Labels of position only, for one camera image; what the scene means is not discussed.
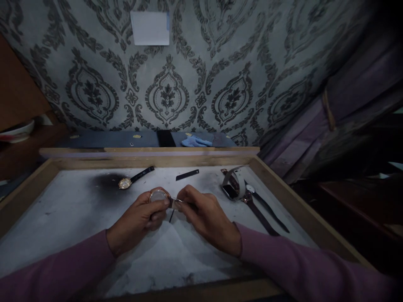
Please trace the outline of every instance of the person's left hand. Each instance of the person's left hand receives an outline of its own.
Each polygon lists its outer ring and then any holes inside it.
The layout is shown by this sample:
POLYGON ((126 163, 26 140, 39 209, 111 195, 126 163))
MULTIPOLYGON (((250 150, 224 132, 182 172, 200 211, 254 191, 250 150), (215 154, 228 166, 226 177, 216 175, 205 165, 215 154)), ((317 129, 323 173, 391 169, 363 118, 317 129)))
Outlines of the person's left hand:
POLYGON ((115 257, 138 245, 148 231, 157 230, 165 219, 169 200, 149 203, 150 195, 150 191, 140 194, 122 217, 106 231, 106 239, 115 257))

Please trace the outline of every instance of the finger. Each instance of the finger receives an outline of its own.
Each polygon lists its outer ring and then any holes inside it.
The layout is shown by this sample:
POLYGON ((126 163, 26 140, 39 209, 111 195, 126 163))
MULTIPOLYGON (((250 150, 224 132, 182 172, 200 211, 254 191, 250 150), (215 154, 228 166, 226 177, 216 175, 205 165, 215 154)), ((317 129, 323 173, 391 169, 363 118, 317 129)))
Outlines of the finger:
POLYGON ((147 192, 144 192, 144 193, 140 194, 137 197, 136 201, 134 202, 134 205, 137 207, 137 206, 140 206, 142 204, 149 203, 150 195, 151 195, 150 191, 147 191, 147 192))
POLYGON ((204 195, 201 194, 198 190, 196 190, 193 186, 187 185, 178 193, 178 199, 195 203, 199 208, 200 202, 204 199, 204 195))
POLYGON ((156 231, 157 229, 160 228, 162 225, 162 220, 157 220, 157 221, 149 221, 147 222, 146 229, 150 231, 156 231))
POLYGON ((166 211, 159 211, 151 215, 151 221, 157 221, 157 220, 164 220, 165 217, 167 216, 166 211))
POLYGON ((169 206, 169 200, 157 200, 153 201, 152 203, 148 203, 145 205, 142 205, 141 208, 141 214, 144 215, 145 217, 150 217, 152 214, 155 212, 159 211, 165 211, 169 206))
POLYGON ((181 203, 181 212, 185 214, 186 220, 190 222, 194 228, 199 232, 203 228, 202 219, 196 214, 192 208, 186 203, 181 203))

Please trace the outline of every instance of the white bowl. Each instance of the white bowl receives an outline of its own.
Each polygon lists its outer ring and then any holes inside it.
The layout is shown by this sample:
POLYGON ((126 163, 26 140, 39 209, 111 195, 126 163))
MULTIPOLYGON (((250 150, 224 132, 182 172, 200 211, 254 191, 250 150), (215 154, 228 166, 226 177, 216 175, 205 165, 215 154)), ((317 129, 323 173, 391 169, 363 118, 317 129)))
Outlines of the white bowl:
POLYGON ((23 123, 21 127, 13 129, 7 132, 0 133, 0 141, 5 141, 9 143, 19 143, 24 141, 29 137, 29 134, 34 129, 34 120, 30 122, 23 123))

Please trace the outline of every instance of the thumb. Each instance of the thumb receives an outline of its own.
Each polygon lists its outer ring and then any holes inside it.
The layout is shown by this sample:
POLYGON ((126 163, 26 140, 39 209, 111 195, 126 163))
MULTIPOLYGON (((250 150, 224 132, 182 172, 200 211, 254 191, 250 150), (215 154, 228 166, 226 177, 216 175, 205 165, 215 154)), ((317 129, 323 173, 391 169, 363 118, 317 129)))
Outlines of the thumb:
POLYGON ((169 206, 169 200, 157 200, 143 205, 141 208, 142 214, 151 216, 155 212, 165 211, 169 206))
POLYGON ((180 203, 181 212, 186 216, 186 219, 194 226, 196 230, 200 230, 203 227, 202 219, 197 213, 186 203, 180 203))

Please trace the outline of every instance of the hand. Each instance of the hand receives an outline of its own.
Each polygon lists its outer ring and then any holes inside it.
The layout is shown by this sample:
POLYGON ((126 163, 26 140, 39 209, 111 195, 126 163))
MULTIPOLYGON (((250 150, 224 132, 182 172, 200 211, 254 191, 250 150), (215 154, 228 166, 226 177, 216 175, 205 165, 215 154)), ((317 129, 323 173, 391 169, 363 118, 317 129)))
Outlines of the hand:
POLYGON ((106 239, 115 257, 138 245, 148 231, 157 230, 165 219, 169 201, 149 203, 150 195, 150 191, 140 194, 122 217, 106 231, 106 239))
POLYGON ((195 230, 211 245, 232 256, 241 255, 241 234, 230 222, 213 194, 202 194, 191 185, 184 187, 178 199, 193 203, 197 211, 186 203, 176 203, 180 212, 194 226, 195 230))

